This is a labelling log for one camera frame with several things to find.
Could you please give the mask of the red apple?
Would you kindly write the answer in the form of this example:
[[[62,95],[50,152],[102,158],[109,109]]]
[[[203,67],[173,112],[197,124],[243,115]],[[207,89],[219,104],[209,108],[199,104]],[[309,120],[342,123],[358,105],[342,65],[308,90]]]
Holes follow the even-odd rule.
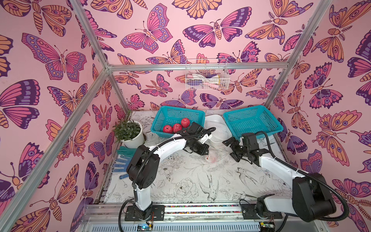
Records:
[[[173,133],[173,127],[170,126],[170,125],[165,125],[165,126],[163,127],[163,132],[164,132],[164,133]]]
[[[183,129],[183,126],[179,123],[173,125],[173,133],[178,133]]]

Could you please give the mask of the netted apple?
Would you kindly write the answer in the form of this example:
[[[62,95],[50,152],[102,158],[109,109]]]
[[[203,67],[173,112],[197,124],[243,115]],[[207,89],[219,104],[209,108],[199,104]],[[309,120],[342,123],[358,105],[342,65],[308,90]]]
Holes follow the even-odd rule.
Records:
[[[222,160],[222,153],[216,150],[209,151],[208,155],[206,156],[206,160],[209,163],[218,163]]]
[[[190,120],[188,118],[183,118],[181,120],[181,125],[183,128],[188,128],[190,126]]]

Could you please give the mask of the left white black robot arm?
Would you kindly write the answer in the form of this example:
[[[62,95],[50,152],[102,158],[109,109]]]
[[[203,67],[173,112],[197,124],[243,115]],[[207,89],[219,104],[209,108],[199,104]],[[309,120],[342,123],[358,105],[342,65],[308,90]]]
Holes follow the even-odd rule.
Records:
[[[206,141],[212,138],[212,132],[215,130],[215,127],[205,129],[193,122],[188,128],[182,129],[157,145],[139,146],[126,169],[132,181],[134,199],[123,203],[118,215],[118,224],[121,225],[125,214],[124,209],[128,204],[132,205],[135,218],[142,221],[149,220],[152,217],[153,208],[151,185],[156,178],[160,163],[170,155],[186,148],[200,156],[208,155],[209,145]]]

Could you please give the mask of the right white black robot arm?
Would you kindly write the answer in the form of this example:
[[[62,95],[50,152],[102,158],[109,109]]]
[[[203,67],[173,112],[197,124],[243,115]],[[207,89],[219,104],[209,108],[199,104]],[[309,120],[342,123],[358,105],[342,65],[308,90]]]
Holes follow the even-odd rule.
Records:
[[[319,174],[307,173],[274,155],[270,144],[260,148],[257,137],[267,133],[245,133],[241,140],[231,137],[223,144],[230,147],[236,161],[246,160],[250,164],[276,175],[291,188],[290,197],[264,195],[257,198],[255,211],[261,218],[268,213],[280,212],[299,217],[305,222],[314,220],[341,221],[348,217],[350,210],[346,200]]]

